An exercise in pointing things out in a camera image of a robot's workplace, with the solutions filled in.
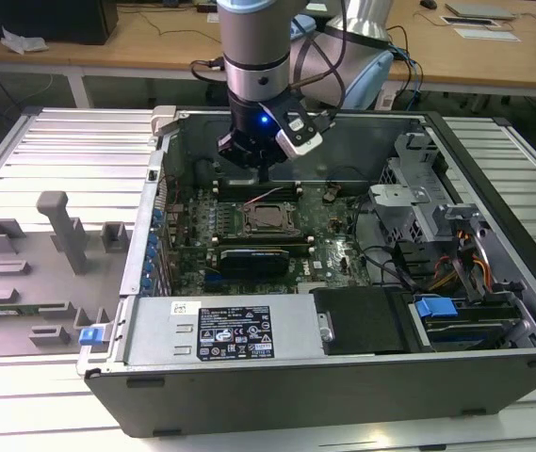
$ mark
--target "laptop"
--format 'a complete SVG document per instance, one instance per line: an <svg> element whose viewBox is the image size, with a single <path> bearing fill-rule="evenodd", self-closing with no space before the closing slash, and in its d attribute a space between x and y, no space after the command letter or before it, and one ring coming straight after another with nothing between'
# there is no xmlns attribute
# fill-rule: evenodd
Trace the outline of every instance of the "laptop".
<svg viewBox="0 0 536 452"><path fill-rule="evenodd" d="M511 21L516 16L504 8L490 5L471 5L467 3L446 3L446 8L458 17L477 17L480 19L498 19Z"/></svg>

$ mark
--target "white paper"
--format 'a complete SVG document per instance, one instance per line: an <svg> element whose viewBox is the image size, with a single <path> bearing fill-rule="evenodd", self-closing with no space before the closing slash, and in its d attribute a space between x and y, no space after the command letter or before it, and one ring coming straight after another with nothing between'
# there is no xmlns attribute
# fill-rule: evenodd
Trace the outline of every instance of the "white paper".
<svg viewBox="0 0 536 452"><path fill-rule="evenodd" d="M322 3L310 3L305 7L305 9L309 9L310 11L321 11L321 12L327 12L328 8L326 8L326 5Z"/></svg>
<svg viewBox="0 0 536 452"><path fill-rule="evenodd" d="M510 31L473 30L467 28L454 28L463 38L468 40L509 40L520 42Z"/></svg>
<svg viewBox="0 0 536 452"><path fill-rule="evenodd" d="M4 31L4 38L1 39L2 44L17 54L24 55L24 52L48 50L48 46L45 45L43 38L24 38L10 33L4 27L2 27L2 30Z"/></svg>

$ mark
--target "table leg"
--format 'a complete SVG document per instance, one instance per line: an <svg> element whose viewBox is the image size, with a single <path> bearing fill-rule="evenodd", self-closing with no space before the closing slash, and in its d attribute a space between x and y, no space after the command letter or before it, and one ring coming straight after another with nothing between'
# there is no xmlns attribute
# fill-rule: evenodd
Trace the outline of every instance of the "table leg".
<svg viewBox="0 0 536 452"><path fill-rule="evenodd" d="M393 107L393 101L398 94L399 83L386 81L382 84L381 92L377 97L377 103L374 105L375 110L389 111Z"/></svg>
<svg viewBox="0 0 536 452"><path fill-rule="evenodd" d="M71 87L71 93L73 94L77 108L94 108L94 102L91 100L91 97L86 90L83 76L79 74L70 74L67 75L67 78L69 79L69 86Z"/></svg>

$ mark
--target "floor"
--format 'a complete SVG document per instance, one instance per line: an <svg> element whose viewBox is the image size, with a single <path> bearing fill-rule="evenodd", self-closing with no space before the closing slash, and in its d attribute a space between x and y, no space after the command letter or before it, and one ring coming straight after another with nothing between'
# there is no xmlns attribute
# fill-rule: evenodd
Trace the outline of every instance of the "floor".
<svg viewBox="0 0 536 452"><path fill-rule="evenodd" d="M0 81L11 96L22 106L74 107L73 98L65 77L45 74L0 73ZM101 108L148 108L147 85L143 79L113 77L89 77L86 79L96 107ZM162 105L205 105L205 84L196 81L155 80L157 102ZM410 93L396 102L403 109ZM513 97L508 105L502 98L492 96L479 114L473 114L470 106L473 97L461 94L424 93L415 110L434 110L444 116L503 117L536 149L536 99ZM18 119L19 112L11 106L6 94L0 89L0 142L10 126Z"/></svg>

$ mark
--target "motherboard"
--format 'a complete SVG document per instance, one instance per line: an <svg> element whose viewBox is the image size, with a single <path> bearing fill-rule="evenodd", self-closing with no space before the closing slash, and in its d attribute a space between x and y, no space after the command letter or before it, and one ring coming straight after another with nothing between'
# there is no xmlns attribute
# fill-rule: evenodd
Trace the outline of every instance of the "motherboard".
<svg viewBox="0 0 536 452"><path fill-rule="evenodd" d="M171 294L292 294L370 285L352 233L358 197L337 196L339 190L324 183L216 184L168 196L169 228L162 238Z"/></svg>

